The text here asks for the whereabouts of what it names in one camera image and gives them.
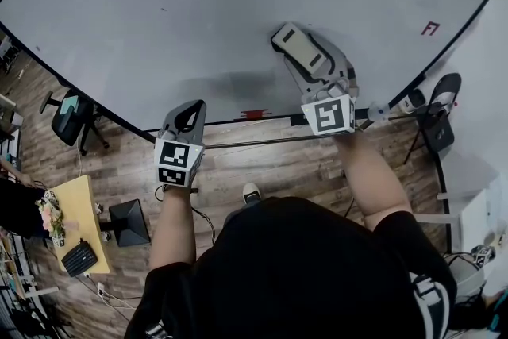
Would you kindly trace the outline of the person's right forearm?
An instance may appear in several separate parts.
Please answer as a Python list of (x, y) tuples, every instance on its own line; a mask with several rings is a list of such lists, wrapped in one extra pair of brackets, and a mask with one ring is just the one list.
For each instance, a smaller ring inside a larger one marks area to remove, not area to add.
[(369, 230), (390, 214), (412, 211), (398, 177), (364, 134), (338, 135), (333, 141), (352, 196)]

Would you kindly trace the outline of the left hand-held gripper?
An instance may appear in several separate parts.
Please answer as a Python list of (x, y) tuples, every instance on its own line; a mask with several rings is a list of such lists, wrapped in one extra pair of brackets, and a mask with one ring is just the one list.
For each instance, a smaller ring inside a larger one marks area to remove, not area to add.
[(206, 103), (193, 100), (170, 111), (163, 130), (173, 130), (188, 139), (189, 144), (161, 140), (155, 142), (156, 180), (172, 187), (190, 187), (205, 152), (202, 135), (206, 121)]

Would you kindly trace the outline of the person's white shoe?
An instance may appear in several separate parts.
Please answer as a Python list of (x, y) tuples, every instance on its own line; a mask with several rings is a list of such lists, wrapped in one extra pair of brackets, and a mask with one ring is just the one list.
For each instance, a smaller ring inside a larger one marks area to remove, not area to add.
[(242, 194), (246, 205), (254, 205), (262, 200), (260, 189), (254, 183), (246, 183)]

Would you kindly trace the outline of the person's black shirt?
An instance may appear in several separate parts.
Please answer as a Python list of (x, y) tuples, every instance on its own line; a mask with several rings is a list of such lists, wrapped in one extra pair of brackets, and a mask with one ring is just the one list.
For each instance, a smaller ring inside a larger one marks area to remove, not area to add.
[(410, 277), (457, 287), (412, 213), (373, 230), (302, 198), (238, 214), (194, 264), (151, 270), (125, 339), (425, 339)]

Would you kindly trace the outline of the black office chair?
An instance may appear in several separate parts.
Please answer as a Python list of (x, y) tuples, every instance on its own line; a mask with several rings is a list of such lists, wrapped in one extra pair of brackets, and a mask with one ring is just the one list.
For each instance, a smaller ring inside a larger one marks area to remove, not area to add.
[(104, 149), (108, 149), (110, 144), (98, 131), (96, 123), (102, 118), (102, 113), (96, 105), (87, 98), (78, 95), (72, 89), (69, 89), (62, 100), (56, 100), (52, 97), (53, 92), (48, 91), (40, 105), (40, 113), (49, 105), (57, 108), (52, 119), (52, 130), (61, 141), (69, 146), (74, 146), (79, 137), (79, 153), (82, 156), (87, 154), (85, 143), (87, 135), (92, 131), (102, 143)]

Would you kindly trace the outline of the white table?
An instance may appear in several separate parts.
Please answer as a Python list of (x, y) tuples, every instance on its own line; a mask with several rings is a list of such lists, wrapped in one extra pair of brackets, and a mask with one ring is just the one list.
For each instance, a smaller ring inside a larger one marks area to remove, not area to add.
[(440, 214), (416, 214), (418, 222), (444, 225), (447, 231), (446, 252), (471, 252), (479, 245), (499, 250), (508, 234), (508, 174), (500, 172), (480, 187), (449, 190), (439, 173), (441, 192), (437, 201)]

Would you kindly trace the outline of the pink flower bouquet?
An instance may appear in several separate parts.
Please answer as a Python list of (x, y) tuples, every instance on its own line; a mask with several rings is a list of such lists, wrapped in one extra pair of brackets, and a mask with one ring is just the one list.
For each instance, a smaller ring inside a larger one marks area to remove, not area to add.
[(66, 230), (64, 227), (64, 214), (60, 209), (57, 198), (46, 198), (36, 200), (37, 209), (39, 210), (43, 228), (51, 238), (65, 238)]

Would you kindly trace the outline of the person's right hand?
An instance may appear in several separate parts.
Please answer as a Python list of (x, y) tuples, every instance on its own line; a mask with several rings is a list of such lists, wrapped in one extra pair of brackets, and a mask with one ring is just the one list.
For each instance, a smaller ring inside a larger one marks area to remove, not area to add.
[(323, 101), (328, 98), (337, 98), (347, 95), (349, 81), (345, 77), (335, 78), (327, 84), (322, 84), (302, 95), (302, 104)]

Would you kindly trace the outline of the person's left forearm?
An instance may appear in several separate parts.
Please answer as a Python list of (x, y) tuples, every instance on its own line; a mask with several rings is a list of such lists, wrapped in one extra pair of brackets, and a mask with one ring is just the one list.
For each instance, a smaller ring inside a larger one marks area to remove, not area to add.
[(170, 187), (164, 192), (161, 212), (150, 249), (150, 269), (196, 261), (191, 189)]

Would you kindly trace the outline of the cream whiteboard eraser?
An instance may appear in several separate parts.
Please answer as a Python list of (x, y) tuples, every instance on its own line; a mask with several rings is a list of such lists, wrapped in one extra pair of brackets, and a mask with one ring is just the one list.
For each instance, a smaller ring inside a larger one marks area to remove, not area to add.
[(333, 65), (332, 60), (297, 25), (285, 23), (272, 37), (274, 49), (296, 63), (307, 75), (321, 75)]

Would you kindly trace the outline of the white whiteboard with black frame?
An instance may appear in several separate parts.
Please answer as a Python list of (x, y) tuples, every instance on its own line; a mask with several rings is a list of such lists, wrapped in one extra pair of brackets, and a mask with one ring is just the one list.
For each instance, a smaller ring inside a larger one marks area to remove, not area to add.
[(300, 111), (271, 37), (326, 37), (356, 72), (357, 109), (395, 105), (489, 0), (0, 0), (0, 28), (135, 133), (201, 99), (209, 123)]

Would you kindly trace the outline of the black monitor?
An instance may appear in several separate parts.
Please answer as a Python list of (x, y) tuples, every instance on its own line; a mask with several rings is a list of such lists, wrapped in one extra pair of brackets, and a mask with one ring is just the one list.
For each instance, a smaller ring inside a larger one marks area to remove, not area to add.
[(120, 248), (147, 245), (151, 242), (140, 200), (134, 199), (108, 208), (109, 221), (100, 221), (102, 233), (112, 233)]

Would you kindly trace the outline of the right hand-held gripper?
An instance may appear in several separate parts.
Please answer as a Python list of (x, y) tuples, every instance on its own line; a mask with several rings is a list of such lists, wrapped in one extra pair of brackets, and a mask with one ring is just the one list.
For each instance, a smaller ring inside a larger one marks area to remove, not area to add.
[(329, 81), (342, 76), (348, 79), (349, 90), (347, 95), (337, 98), (301, 104), (302, 112), (315, 136), (354, 133), (356, 99), (359, 94), (354, 67), (341, 49), (326, 37), (314, 32), (308, 32), (308, 37), (326, 58), (326, 61), (312, 74), (313, 77), (295, 58), (283, 53), (283, 61), (300, 91), (303, 94), (316, 93)]

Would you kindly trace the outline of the small white box device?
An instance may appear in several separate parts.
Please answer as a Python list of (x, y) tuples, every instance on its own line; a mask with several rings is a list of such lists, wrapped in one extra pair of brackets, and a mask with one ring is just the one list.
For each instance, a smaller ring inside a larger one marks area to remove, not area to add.
[(418, 88), (411, 90), (399, 103), (404, 114), (411, 114), (426, 104), (425, 95)]

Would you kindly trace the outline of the black folding chair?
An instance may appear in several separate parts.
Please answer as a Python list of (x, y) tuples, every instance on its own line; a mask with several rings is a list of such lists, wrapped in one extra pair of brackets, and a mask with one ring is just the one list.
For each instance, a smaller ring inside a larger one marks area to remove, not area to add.
[(456, 105), (461, 83), (462, 79), (459, 73), (444, 75), (434, 87), (429, 103), (418, 108), (410, 115), (416, 118), (418, 131), (410, 150), (406, 154), (404, 164), (407, 163), (411, 153), (416, 149), (420, 135), (422, 135), (426, 148), (432, 154), (438, 154), (454, 143), (455, 135), (449, 115)]

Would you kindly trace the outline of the person's left hand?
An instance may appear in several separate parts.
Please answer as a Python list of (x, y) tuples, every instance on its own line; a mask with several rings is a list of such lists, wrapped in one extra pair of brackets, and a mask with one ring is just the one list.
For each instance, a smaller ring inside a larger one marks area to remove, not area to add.
[(181, 143), (185, 143), (185, 144), (189, 144), (189, 141), (188, 139), (186, 138), (186, 135), (185, 134), (180, 134), (176, 131), (173, 131), (173, 130), (163, 130), (161, 129), (158, 134), (157, 134), (157, 137), (161, 140), (166, 140), (166, 141), (178, 141), (178, 142), (181, 142)]

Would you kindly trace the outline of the small yellow table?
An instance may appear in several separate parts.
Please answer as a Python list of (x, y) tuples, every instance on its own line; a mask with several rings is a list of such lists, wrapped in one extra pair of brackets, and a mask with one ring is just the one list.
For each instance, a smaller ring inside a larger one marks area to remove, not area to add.
[(98, 262), (87, 270), (91, 274), (109, 274), (110, 260), (102, 242), (98, 215), (95, 210), (95, 199), (90, 176), (82, 175), (51, 191), (59, 200), (60, 209), (66, 229), (65, 244), (55, 247), (56, 257), (62, 271), (65, 270), (62, 259), (81, 239), (87, 241), (98, 258)]

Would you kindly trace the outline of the black keyboard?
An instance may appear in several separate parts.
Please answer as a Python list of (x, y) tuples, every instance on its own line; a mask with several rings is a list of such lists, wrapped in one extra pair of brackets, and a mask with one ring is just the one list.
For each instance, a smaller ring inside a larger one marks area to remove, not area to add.
[(76, 277), (92, 268), (98, 262), (98, 257), (88, 241), (81, 240), (61, 260), (70, 277)]

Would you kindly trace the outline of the person's jeans leg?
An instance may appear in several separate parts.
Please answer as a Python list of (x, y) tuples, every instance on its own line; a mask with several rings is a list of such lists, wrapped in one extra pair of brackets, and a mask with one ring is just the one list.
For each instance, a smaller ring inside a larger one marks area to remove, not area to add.
[(247, 209), (253, 207), (257, 205), (257, 202), (254, 202), (254, 203), (248, 203), (246, 205), (243, 205), (240, 209), (238, 210), (234, 210), (233, 212), (231, 212), (225, 219), (225, 222), (224, 222), (224, 225), (223, 227), (226, 227), (226, 225), (232, 221), (238, 214), (241, 214), (243, 213), (244, 211), (246, 211)]

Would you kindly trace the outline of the red marker holder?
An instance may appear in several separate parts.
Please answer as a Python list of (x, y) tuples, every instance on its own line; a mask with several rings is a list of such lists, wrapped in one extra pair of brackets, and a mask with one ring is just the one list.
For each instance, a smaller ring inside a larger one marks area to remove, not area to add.
[(271, 116), (271, 112), (267, 109), (262, 110), (245, 110), (241, 112), (241, 119), (248, 121), (262, 120)]

